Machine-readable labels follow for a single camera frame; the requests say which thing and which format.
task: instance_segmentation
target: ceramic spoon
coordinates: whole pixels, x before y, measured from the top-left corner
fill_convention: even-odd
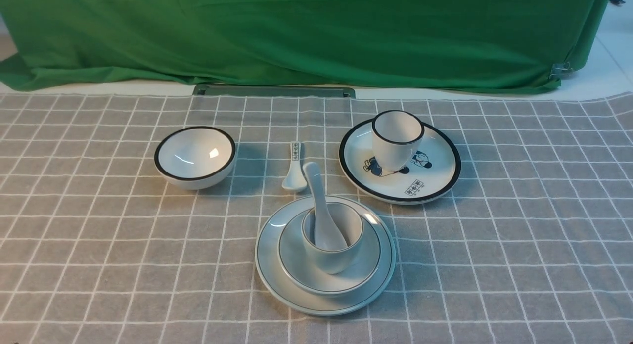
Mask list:
[[[348,247],[343,234],[336,226],[325,201],[325,191],[321,180],[321,168],[315,162],[303,165],[310,191],[315,202],[315,245],[324,250],[337,251]]]
[[[301,143],[298,141],[290,143],[290,156],[290,169],[281,186],[287,191],[301,192],[308,186],[303,173],[301,173],[301,162],[299,161],[301,157]]]

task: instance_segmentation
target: black rim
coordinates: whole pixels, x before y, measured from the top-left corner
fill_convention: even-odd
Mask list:
[[[228,141],[231,143],[231,157],[228,158],[228,161],[226,162],[226,164],[224,164],[224,166],[222,166],[219,170],[209,173],[208,175],[204,175],[204,176],[200,176],[200,177],[180,177],[180,176],[176,176],[176,175],[172,175],[171,173],[167,172],[167,170],[165,170],[163,168],[163,166],[161,166],[160,161],[158,160],[158,154],[160,153],[161,148],[163,148],[163,145],[167,142],[167,140],[170,139],[170,137],[180,133],[180,132],[184,132],[187,130],[191,130],[191,129],[209,129],[209,130],[215,130],[217,132],[219,132],[220,134],[223,134],[224,136],[226,136],[226,138],[228,139]],[[167,175],[171,178],[177,179],[177,180],[201,180],[201,179],[206,179],[208,177],[211,177],[213,175],[215,175],[216,173],[219,173],[220,171],[228,168],[228,166],[233,162],[233,159],[235,159],[235,141],[233,141],[233,138],[228,135],[226,132],[224,132],[224,130],[220,130],[218,128],[214,128],[214,127],[207,127],[207,126],[196,126],[196,127],[189,127],[189,128],[184,128],[181,130],[177,130],[175,132],[173,132],[172,134],[169,134],[165,139],[163,139],[163,141],[160,142],[160,144],[158,144],[158,147],[156,148],[156,152],[154,152],[154,164],[156,165],[156,168],[158,169],[158,171],[160,171],[160,173]]]
[[[348,144],[348,139],[350,139],[350,136],[354,134],[356,130],[358,130],[365,124],[371,123],[372,121],[373,119],[364,121],[356,125],[354,128],[352,128],[347,134],[345,134],[345,136],[343,137],[343,140],[341,141],[341,146],[339,146],[339,163],[341,164],[341,168],[343,169],[343,172],[345,173],[345,175],[347,175],[347,177],[349,177],[352,180],[352,182],[354,182],[355,185],[357,185],[358,187],[360,187],[362,190],[366,191],[367,193],[377,196],[378,198],[383,198],[385,200],[391,200],[395,202],[405,202],[405,203],[414,203],[414,202],[417,203],[417,202],[423,202],[425,200],[430,200],[432,198],[436,198],[437,196],[441,196],[445,194],[449,189],[451,189],[455,185],[455,182],[457,182],[457,179],[459,178],[459,174],[461,173],[461,157],[459,156],[459,151],[457,151],[457,148],[455,147],[455,145],[443,132],[441,132],[440,130],[437,130],[436,128],[434,128],[433,126],[429,124],[426,124],[423,121],[420,121],[423,127],[429,128],[433,130],[434,132],[436,132],[437,135],[441,136],[442,139],[446,141],[448,146],[450,146],[452,150],[452,154],[453,156],[455,156],[455,173],[453,173],[452,178],[448,182],[448,184],[446,184],[446,186],[444,186],[442,189],[440,189],[437,192],[434,192],[430,195],[418,197],[418,198],[401,198],[401,197],[393,197],[389,195],[384,195],[362,184],[357,178],[354,177],[354,175],[350,171],[350,168],[348,168],[348,164],[345,161],[345,146]]]
[[[393,140],[389,140],[386,137],[380,135],[380,133],[378,132],[378,130],[376,130],[376,119],[378,119],[378,117],[382,116],[383,114],[387,114],[387,113],[392,113],[392,112],[398,112],[398,113],[405,113],[405,114],[409,114],[409,116],[412,116],[413,118],[416,119],[416,121],[418,121],[418,123],[420,123],[420,127],[421,127],[421,132],[420,135],[418,135],[418,137],[416,137],[416,139],[413,139],[411,141],[393,141]],[[378,114],[378,116],[375,116],[373,119],[371,119],[371,130],[373,130],[373,132],[380,138],[383,139],[384,141],[387,141],[387,143],[392,143],[392,144],[397,144],[397,145],[405,145],[405,144],[411,144],[414,143],[420,139],[422,139],[422,137],[424,136],[424,123],[418,119],[418,117],[414,116],[413,114],[409,113],[409,112],[405,112],[403,110],[387,110],[385,112],[382,112],[380,114]]]

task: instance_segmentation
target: white floor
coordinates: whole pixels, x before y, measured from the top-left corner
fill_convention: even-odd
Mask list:
[[[609,4],[595,38],[587,65],[563,86],[547,94],[520,96],[522,99],[586,100],[633,91],[633,0],[622,6]],[[0,17],[0,60],[16,52]],[[358,99],[491,99],[490,96],[433,89],[355,87]],[[45,94],[124,94],[190,96],[193,86],[165,81],[125,81],[103,84],[74,84],[41,89]],[[15,92],[0,83],[0,93]]]

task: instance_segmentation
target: stacked plates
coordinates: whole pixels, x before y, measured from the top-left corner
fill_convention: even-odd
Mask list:
[[[310,315],[341,315],[368,305],[389,284],[396,266],[393,238],[380,217],[346,198],[327,196],[357,211],[370,230],[355,263],[326,274],[305,254],[301,221],[312,197],[285,205],[263,225],[255,245],[255,266],[266,288],[285,305]]]

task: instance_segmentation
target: metal clip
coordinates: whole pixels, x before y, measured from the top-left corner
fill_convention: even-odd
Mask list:
[[[571,76],[572,73],[574,73],[574,69],[570,67],[569,62],[555,63],[549,73],[549,79],[562,79]]]

